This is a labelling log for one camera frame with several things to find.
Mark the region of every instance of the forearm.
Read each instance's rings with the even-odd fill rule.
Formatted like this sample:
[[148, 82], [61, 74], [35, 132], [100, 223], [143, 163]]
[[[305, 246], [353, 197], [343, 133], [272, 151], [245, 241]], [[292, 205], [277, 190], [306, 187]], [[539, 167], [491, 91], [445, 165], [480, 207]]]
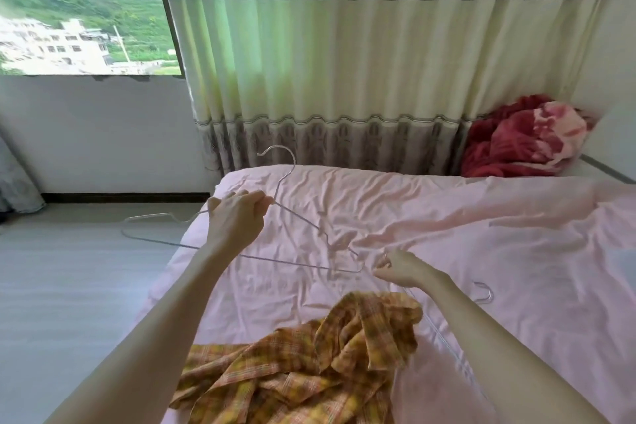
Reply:
[[475, 377], [514, 424], [608, 424], [563, 378], [464, 295], [448, 276], [421, 287], [440, 308]]
[[140, 324], [46, 424], [157, 424], [170, 403], [205, 306], [226, 264], [204, 246]]

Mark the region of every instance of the baseboard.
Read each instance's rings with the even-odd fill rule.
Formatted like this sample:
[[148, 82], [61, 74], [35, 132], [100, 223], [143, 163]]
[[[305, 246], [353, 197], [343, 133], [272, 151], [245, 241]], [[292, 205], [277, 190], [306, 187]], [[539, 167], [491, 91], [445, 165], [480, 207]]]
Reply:
[[209, 193], [44, 193], [47, 203], [205, 203]]

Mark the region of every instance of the pink blanket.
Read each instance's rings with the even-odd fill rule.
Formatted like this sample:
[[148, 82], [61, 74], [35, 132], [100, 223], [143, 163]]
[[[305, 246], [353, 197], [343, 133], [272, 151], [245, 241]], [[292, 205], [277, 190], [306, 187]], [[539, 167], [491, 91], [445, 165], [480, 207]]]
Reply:
[[[240, 187], [273, 194], [289, 168], [231, 173], [216, 194]], [[617, 255], [636, 248], [636, 188], [577, 178], [470, 180], [298, 167], [280, 195], [281, 203], [322, 221], [338, 248], [350, 244], [365, 268], [350, 274], [238, 258], [212, 294], [197, 343], [258, 340], [277, 327], [326, 315], [354, 289], [402, 291], [370, 273], [384, 250], [401, 248], [448, 272], [474, 299], [484, 295], [472, 281], [488, 283], [495, 293], [484, 307], [490, 315], [612, 423], [636, 422], [636, 297], [614, 267]], [[196, 219], [184, 243], [203, 243], [206, 218]], [[176, 252], [140, 319], [193, 252]], [[357, 265], [345, 251], [330, 257], [311, 227], [276, 207], [247, 252]], [[426, 317], [416, 329], [418, 352], [396, 375], [396, 422], [497, 422], [440, 312], [424, 294], [413, 294]], [[165, 422], [176, 416], [169, 413]]]
[[464, 177], [552, 176], [575, 157], [588, 123], [566, 103], [537, 95], [475, 121], [462, 160]]

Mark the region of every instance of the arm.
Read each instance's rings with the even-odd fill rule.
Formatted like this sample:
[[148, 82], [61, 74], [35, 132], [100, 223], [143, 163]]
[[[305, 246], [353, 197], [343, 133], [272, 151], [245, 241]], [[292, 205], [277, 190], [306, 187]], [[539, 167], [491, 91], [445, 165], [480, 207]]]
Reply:
[[412, 253], [395, 251], [375, 275], [418, 287], [440, 308], [484, 392], [515, 424], [609, 424], [559, 374], [470, 300], [451, 278]]
[[45, 424], [158, 424], [221, 273], [263, 229], [262, 192], [211, 198], [207, 243], [139, 325]]

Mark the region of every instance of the red blanket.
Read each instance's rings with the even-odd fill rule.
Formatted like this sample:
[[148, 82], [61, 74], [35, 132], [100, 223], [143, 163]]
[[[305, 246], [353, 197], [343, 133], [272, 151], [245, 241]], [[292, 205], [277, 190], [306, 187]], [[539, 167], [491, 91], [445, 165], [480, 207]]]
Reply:
[[544, 94], [519, 98], [473, 123], [462, 176], [553, 176], [578, 154], [589, 130], [566, 103]]

